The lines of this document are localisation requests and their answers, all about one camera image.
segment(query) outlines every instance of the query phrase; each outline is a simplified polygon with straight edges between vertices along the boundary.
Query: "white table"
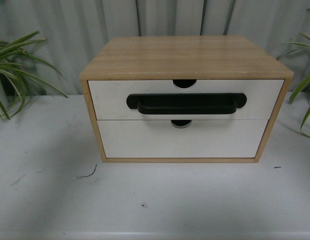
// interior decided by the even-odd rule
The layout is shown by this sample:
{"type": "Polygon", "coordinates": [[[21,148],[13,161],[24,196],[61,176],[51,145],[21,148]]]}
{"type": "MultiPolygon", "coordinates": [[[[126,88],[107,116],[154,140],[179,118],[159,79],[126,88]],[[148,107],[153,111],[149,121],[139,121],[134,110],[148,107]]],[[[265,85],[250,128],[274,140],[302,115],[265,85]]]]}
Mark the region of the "white table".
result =
{"type": "Polygon", "coordinates": [[[35,97],[0,120],[0,240],[310,239],[307,108],[259,163],[102,163],[82,95],[35,97]]]}

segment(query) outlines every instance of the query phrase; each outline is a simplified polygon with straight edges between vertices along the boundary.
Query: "wooden cabinet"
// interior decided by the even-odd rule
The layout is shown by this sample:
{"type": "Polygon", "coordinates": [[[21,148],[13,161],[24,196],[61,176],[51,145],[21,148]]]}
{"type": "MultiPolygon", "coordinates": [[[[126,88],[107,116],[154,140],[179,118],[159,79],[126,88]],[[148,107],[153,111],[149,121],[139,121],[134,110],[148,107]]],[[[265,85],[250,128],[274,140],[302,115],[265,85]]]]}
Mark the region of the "wooden cabinet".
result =
{"type": "Polygon", "coordinates": [[[252,163],[292,76],[240,36],[167,36],[113,38],[80,78],[105,162],[252,163]]]}

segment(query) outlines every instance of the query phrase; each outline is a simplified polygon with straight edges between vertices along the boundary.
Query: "curtain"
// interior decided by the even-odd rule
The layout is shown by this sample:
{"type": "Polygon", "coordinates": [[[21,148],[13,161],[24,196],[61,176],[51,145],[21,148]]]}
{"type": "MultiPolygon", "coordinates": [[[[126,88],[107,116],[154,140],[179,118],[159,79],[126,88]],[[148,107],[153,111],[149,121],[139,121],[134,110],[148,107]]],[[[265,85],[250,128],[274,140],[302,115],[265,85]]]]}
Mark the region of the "curtain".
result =
{"type": "MultiPolygon", "coordinates": [[[[33,53],[41,78],[68,95],[82,94],[79,74],[114,37],[241,35],[277,58],[289,41],[310,35],[310,0],[0,0],[0,40],[36,30],[47,42],[33,53]]],[[[280,61],[295,72],[291,89],[310,72],[310,57],[280,61]]]]}

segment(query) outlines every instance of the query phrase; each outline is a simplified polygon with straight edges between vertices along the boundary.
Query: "drawer handle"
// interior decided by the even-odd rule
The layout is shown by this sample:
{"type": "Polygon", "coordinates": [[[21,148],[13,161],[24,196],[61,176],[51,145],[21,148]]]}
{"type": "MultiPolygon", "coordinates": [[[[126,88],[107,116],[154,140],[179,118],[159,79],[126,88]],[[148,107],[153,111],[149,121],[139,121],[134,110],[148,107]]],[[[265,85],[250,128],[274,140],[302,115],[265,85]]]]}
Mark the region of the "drawer handle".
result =
{"type": "Polygon", "coordinates": [[[244,93],[130,94],[126,100],[147,115],[233,114],[246,102],[244,93]]]}

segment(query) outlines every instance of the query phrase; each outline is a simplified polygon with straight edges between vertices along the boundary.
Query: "small twig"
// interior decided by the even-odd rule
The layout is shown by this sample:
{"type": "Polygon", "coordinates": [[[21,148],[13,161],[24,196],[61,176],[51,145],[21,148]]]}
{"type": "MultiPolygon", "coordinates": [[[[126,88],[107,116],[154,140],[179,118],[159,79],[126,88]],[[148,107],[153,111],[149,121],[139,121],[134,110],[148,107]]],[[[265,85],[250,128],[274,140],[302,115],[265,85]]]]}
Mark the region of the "small twig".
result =
{"type": "Polygon", "coordinates": [[[78,178],[78,179],[81,179],[81,178],[87,178],[87,177],[92,176],[92,175],[95,173],[95,171],[96,171],[96,167],[97,167],[97,164],[95,165],[94,171],[93,171],[90,175],[88,175],[88,176],[78,176],[77,178],[78,178]]]}

